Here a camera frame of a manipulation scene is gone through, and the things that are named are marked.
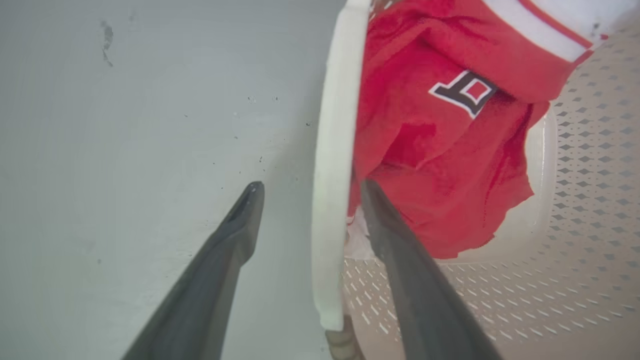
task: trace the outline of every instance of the white plastic rim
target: white plastic rim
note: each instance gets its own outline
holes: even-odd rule
[[[342,330],[340,273],[370,0],[348,0],[333,31],[318,125],[311,225],[312,287],[320,323]]]

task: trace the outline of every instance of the garment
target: garment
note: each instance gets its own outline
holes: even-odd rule
[[[376,257],[369,241],[369,229],[364,211],[359,206],[353,217],[347,219],[348,240],[344,244],[344,257],[356,260],[369,260]]]
[[[371,178],[433,257],[455,258],[491,240],[506,211],[532,195],[527,131],[600,40],[532,6],[404,0],[372,20],[351,214],[358,184]]]

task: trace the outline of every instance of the white fabric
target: white fabric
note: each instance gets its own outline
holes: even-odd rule
[[[611,34],[623,18],[637,13],[638,0],[531,0],[540,10],[593,42]]]
[[[540,20],[518,0],[483,0],[495,15],[542,49],[574,62],[587,50]]]
[[[356,260],[369,260],[376,256],[369,241],[369,229],[360,206],[356,209],[353,221],[347,226],[347,243],[344,244],[344,257]]]

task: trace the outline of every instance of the dark stain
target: dark stain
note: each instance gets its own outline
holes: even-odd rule
[[[109,56],[107,56],[107,50],[109,50],[113,43],[113,28],[109,26],[105,20],[100,22],[100,27],[104,32],[104,40],[102,42],[102,60],[104,60],[104,62],[106,62],[110,67],[113,67],[113,63],[109,61]]]
[[[600,27],[600,23],[599,22],[595,22],[593,24],[593,29],[591,30],[591,36],[594,37],[596,36],[596,30]]]

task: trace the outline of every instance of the white wall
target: white wall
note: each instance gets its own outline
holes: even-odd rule
[[[121,356],[253,180],[223,358],[329,359],[308,227],[342,5],[0,2],[0,359]]]

